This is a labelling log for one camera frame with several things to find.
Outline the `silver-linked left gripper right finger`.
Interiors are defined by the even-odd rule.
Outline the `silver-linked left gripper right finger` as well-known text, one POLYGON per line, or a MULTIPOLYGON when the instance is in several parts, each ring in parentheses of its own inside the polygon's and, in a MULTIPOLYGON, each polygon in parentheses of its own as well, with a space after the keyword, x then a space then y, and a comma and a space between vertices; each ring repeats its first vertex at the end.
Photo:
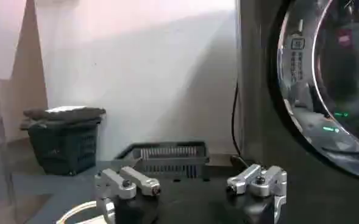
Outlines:
POLYGON ((253 164, 238 175, 228 178, 226 184, 234 195, 250 192, 258 197, 285 196, 287 176, 287 172, 279 166, 264 169, 259 164, 253 164))

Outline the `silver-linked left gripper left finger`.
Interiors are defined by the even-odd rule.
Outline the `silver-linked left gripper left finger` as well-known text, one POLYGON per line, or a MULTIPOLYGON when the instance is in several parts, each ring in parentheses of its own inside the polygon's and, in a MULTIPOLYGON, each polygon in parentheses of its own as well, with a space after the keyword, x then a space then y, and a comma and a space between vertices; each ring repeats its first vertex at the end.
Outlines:
POLYGON ((124 166, 119 171, 110 168, 100 171, 95 176, 95 185, 99 198, 119 197, 122 200, 130 200, 136 197, 137 190, 148 197, 161 193, 158 179, 148 177, 130 166, 124 166))

